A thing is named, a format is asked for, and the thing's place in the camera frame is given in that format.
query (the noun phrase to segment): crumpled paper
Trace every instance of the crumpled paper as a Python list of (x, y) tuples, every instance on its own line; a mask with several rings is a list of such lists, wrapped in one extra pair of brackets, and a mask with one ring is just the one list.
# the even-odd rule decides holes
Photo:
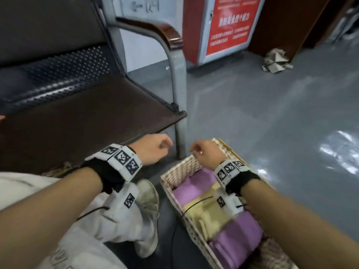
[(270, 50), (265, 58), (263, 58), (262, 69), (265, 72), (276, 73), (285, 69), (293, 69), (293, 65), (289, 64), (289, 59), (282, 49), (274, 48)]

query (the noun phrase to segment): metal bench leg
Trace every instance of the metal bench leg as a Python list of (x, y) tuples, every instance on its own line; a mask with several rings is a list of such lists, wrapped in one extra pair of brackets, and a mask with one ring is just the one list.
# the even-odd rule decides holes
[[(173, 102), (180, 111), (187, 111), (187, 81), (186, 59), (182, 50), (167, 51), (172, 77)], [(176, 131), (177, 158), (183, 159), (187, 155), (187, 119), (182, 119), (174, 125)]]

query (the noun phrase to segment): forearm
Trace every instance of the forearm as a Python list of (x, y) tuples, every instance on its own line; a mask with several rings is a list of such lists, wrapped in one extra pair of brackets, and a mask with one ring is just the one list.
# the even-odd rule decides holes
[(0, 264), (34, 268), (102, 190), (95, 171), (82, 168), (0, 212)]
[(317, 214), (257, 179), (240, 193), (264, 231), (299, 268), (359, 268), (358, 244)]

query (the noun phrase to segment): black wrist strap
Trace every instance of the black wrist strap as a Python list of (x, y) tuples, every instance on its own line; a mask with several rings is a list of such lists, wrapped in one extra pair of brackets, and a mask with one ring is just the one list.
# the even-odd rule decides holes
[(102, 191), (111, 194), (112, 189), (116, 192), (119, 192), (125, 180), (107, 161), (100, 160), (98, 158), (93, 158), (91, 160), (85, 161), (81, 168), (90, 167), (93, 169), (100, 177), (103, 189)]
[(260, 180), (259, 176), (251, 171), (240, 172), (238, 175), (231, 179), (225, 190), (227, 194), (235, 193), (241, 197), (242, 195), (240, 194), (240, 190), (252, 179)]

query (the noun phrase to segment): white sneaker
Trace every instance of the white sneaker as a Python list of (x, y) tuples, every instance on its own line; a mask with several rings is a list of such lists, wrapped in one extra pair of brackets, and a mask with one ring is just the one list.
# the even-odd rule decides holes
[(137, 183), (140, 192), (136, 203), (144, 214), (144, 221), (149, 226), (149, 237), (145, 241), (135, 241), (135, 250), (139, 257), (147, 258), (152, 255), (158, 245), (157, 219), (159, 217), (159, 197), (154, 185), (147, 179), (142, 179)]

